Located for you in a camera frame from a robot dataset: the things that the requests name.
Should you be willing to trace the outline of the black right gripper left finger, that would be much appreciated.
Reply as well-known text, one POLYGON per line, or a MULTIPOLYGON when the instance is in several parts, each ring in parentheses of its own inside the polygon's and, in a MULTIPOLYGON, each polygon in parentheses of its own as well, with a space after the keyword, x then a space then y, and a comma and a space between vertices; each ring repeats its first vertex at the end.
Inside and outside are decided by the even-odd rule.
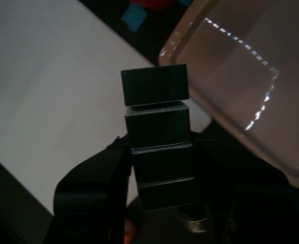
POLYGON ((68 172, 56 187, 42 244, 124 244, 131 166, 125 135, 68 172))

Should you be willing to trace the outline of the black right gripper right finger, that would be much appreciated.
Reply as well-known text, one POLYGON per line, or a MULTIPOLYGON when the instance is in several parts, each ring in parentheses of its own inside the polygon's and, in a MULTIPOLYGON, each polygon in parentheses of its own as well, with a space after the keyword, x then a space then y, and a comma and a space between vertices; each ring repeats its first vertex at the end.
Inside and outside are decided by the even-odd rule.
POLYGON ((195 136, 217 244, 299 244, 299 188, 217 123, 195 136))

